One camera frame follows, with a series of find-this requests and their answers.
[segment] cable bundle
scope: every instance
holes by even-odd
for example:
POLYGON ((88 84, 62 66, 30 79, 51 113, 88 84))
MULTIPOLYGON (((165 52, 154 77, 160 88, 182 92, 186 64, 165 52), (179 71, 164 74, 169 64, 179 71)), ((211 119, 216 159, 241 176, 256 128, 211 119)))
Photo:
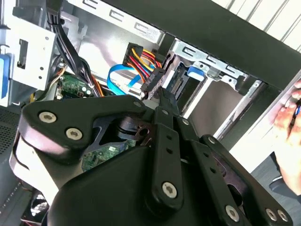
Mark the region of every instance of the cable bundle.
POLYGON ((61 57, 68 67, 74 72, 75 76, 93 90, 95 97, 103 97, 102 89, 96 79, 92 76, 89 64, 85 59, 79 57, 74 46, 65 34, 60 16, 60 10, 53 13, 52 10, 48 9, 48 24, 52 31, 57 34, 56 45, 61 57))
POLYGON ((141 57, 138 56, 134 48, 131 48, 131 51, 134 56, 130 55, 128 57, 129 61, 127 62, 127 65, 134 68, 140 75, 142 82, 145 83, 147 78, 149 78, 150 74, 153 72, 154 68, 161 68, 161 64, 155 60, 155 55, 146 49, 142 51, 141 57), (148 66, 143 60, 146 60, 152 64, 153 68, 148 66))

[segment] floor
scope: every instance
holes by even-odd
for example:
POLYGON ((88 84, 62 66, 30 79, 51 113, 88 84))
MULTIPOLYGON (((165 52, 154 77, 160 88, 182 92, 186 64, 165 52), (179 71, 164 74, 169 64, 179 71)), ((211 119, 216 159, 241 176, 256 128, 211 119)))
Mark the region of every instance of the floor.
POLYGON ((279 176, 272 159, 268 157, 252 172, 252 176, 285 208, 292 217, 294 226, 301 226, 301 204, 294 199, 273 193, 269 189, 271 181, 279 176))

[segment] orange wire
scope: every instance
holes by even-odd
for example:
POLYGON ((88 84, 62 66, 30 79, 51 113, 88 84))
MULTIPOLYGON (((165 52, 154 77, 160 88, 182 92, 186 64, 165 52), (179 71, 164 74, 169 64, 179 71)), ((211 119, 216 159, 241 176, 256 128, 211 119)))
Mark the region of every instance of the orange wire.
POLYGON ((60 73, 62 73, 63 70, 64 68, 62 67, 55 75, 59 75, 60 73))
POLYGON ((142 74, 140 73, 140 71, 138 71, 138 69, 133 64, 131 64, 131 63, 127 63, 127 65, 129 65, 130 67, 134 68, 137 71, 137 73, 140 75, 140 78, 141 78, 142 82, 145 83, 145 79, 142 76, 142 74))
POLYGON ((103 90, 102 90, 101 86, 99 85, 98 81, 96 80, 96 78, 94 76, 92 76, 92 79, 94 80, 94 83, 96 84, 96 88, 100 92, 100 96, 104 97, 103 90))

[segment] black plastic part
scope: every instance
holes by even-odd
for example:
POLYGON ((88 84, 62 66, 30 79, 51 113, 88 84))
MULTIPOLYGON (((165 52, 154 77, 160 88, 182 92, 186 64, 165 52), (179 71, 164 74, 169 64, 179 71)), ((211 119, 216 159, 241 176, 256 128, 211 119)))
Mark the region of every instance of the black plastic part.
POLYGON ((145 98, 158 98, 158 89, 162 85, 163 76, 166 71, 162 68, 155 68, 146 82, 141 86, 141 91, 145 93, 145 98))
POLYGON ((47 12, 57 16, 61 10, 63 0, 46 0, 47 12))
POLYGON ((179 109, 177 106, 177 101, 173 94, 168 92, 166 89, 160 87, 158 89, 160 105, 163 106, 165 109, 168 109, 174 115, 179 115, 179 109))
POLYGON ((173 114, 161 106, 156 108, 154 139, 151 143, 154 152, 151 186, 146 195, 149 210, 159 218, 168 218, 179 211, 183 205, 183 185, 180 158, 179 135, 173 130, 173 114), (169 182, 175 186, 176 197, 168 197, 162 190, 169 182))
POLYGON ((301 69, 297 51, 212 0, 152 0, 148 12, 145 1, 103 1, 277 89, 283 90, 301 69))
POLYGON ((146 93, 151 92, 161 80, 163 75, 165 75, 165 72, 166 71, 162 68, 155 68, 150 77, 141 86, 141 91, 146 93))
POLYGON ((249 76, 246 79, 243 76, 239 76, 235 90, 237 90, 240 95, 245 96, 248 93, 249 89, 254 85, 256 80, 257 79, 252 76, 249 76))
POLYGON ((203 136, 199 142, 192 125, 174 115, 170 104, 165 101, 148 111, 132 96, 115 96, 25 106, 19 124, 23 139, 64 163, 78 161, 86 145, 94 144, 95 125, 104 130, 104 136, 96 139, 103 145, 114 142, 112 125, 119 128, 120 137, 136 136, 141 126, 148 126, 147 136, 136 147, 67 182, 50 207, 48 224, 293 225, 287 212, 214 137, 203 136), (55 113, 56 122, 40 121, 38 115, 43 111, 55 113), (65 128, 70 126, 83 132, 81 140, 66 139, 65 128), (166 196, 164 182, 176 187, 175 198, 166 196), (233 213, 227 213, 228 205, 238 213, 238 222, 229 216, 233 213), (282 210, 288 222, 271 221, 266 208, 274 213, 282 210))
POLYGON ((288 222, 278 218, 277 222, 272 221, 266 214, 266 209, 277 213, 282 210, 287 216, 288 213, 271 195, 242 167, 235 158, 211 135, 205 135, 200 142, 207 145, 213 156, 226 167, 227 174, 224 179, 227 184, 232 184, 242 196, 243 207, 252 225, 292 225, 293 221, 288 217, 288 222))
POLYGON ((143 52, 143 46, 139 46, 139 45, 137 45, 137 44, 135 44, 135 43, 131 43, 131 42, 130 42, 130 43, 127 45, 126 54, 125 54, 124 59, 123 59, 123 62, 122 62, 122 64, 123 64, 124 66, 128 66, 127 63, 130 62, 129 56, 133 56, 133 57, 135 58, 135 56, 134 56, 134 54, 133 54, 133 52, 132 52, 132 48, 134 48, 136 54, 137 54, 139 57, 141 57, 141 54, 142 54, 142 52, 143 52))
POLYGON ((168 220, 154 217, 145 200, 153 151, 134 147, 65 184, 48 213, 48 226, 199 226, 212 225, 203 197, 203 181, 194 166, 181 163, 183 196, 180 211, 168 220))
POLYGON ((143 102, 133 96, 34 102, 23 108, 19 132, 25 142, 47 153, 56 161, 70 164, 79 161, 84 150, 93 142, 92 128, 97 118, 142 116, 145 111, 143 102), (41 112, 51 112, 56 115, 57 120, 53 123, 41 122, 41 112), (66 130, 69 128, 79 129, 83 134, 82 139, 69 139, 66 136, 66 130))
POLYGON ((164 62, 165 57, 167 56, 172 44, 174 42, 174 36, 166 33, 164 39, 158 50, 153 50, 152 52, 155 54, 155 59, 160 63, 164 62))
POLYGON ((279 94, 280 92, 271 86, 262 88, 252 105, 237 118, 231 127, 227 128, 228 132, 219 138, 226 149, 230 150, 240 140, 279 94))

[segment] screw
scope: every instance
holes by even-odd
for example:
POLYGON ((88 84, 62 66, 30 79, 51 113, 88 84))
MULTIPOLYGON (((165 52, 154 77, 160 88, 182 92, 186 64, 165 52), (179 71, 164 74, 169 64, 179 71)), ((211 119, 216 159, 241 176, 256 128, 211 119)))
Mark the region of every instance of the screw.
POLYGON ((162 190, 164 194, 166 194, 171 199, 177 197, 177 189, 170 182, 164 182, 164 184, 162 185, 162 190))
POLYGON ((83 137, 83 134, 79 129, 70 128, 67 129, 66 136, 72 140, 80 140, 83 137))
POLYGON ((269 218, 271 218, 271 220, 277 221, 277 217, 273 211, 271 211, 270 209, 266 209, 265 211, 267 212, 267 214, 268 214, 269 218))
POLYGON ((137 107, 141 107, 142 105, 140 104, 140 103, 138 103, 138 102, 134 102, 134 105, 136 105, 137 107))
POLYGON ((215 144, 215 141, 214 141, 211 137, 208 137, 208 140, 209 140, 212 144, 215 144))
POLYGON ((237 213, 236 209, 234 209, 234 207, 227 205, 226 212, 232 220, 239 222, 239 214, 237 213))
POLYGON ((164 114, 168 115, 168 112, 165 111, 164 109, 162 110, 162 112, 163 112, 164 114))
POLYGON ((56 121, 56 115, 51 112, 42 112, 39 114, 39 118, 45 123, 53 123, 56 121))
POLYGON ((189 125, 189 122, 186 119, 182 120, 185 125, 189 125))
POLYGON ((285 221, 288 222, 287 216, 281 210, 277 210, 279 216, 285 221))
POLYGON ((64 62, 59 62, 59 63, 58 63, 58 67, 59 67, 59 68, 63 68, 63 67, 65 67, 65 64, 64 64, 64 62))

